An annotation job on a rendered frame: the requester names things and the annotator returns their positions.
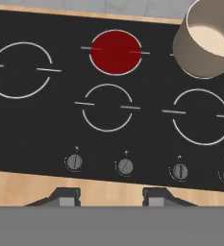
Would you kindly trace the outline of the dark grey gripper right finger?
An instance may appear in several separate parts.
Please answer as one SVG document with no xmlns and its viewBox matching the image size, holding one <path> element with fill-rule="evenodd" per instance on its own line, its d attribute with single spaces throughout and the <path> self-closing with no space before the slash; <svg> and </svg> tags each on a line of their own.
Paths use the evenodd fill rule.
<svg viewBox="0 0 224 246">
<path fill-rule="evenodd" d="M 194 207 L 191 202 L 175 197 L 165 187 L 144 187 L 142 196 L 142 205 L 144 207 Z"/>
</svg>

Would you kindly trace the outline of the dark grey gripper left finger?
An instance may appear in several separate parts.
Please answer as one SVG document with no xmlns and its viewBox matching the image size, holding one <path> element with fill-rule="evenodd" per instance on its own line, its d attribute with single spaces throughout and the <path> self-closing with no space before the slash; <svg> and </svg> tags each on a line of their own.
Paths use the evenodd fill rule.
<svg viewBox="0 0 224 246">
<path fill-rule="evenodd" d="M 48 197 L 28 204 L 28 207 L 79 207 L 81 189 L 79 187 L 57 187 Z"/>
</svg>

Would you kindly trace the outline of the black glass hob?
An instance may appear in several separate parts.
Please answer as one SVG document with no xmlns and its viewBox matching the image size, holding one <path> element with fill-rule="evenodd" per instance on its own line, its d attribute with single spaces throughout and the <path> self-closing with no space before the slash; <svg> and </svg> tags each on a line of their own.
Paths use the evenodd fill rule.
<svg viewBox="0 0 224 246">
<path fill-rule="evenodd" d="M 188 76 L 177 30 L 0 11 L 0 171 L 224 191 L 224 74 Z"/>
</svg>

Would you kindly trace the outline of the beige cooking pot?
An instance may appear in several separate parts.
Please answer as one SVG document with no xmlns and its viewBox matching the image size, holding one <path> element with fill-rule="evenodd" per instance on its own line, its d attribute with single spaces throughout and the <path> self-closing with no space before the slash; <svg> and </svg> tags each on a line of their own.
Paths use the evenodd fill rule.
<svg viewBox="0 0 224 246">
<path fill-rule="evenodd" d="M 224 73 L 224 0 L 196 0 L 173 40 L 179 66 L 197 78 Z"/>
</svg>

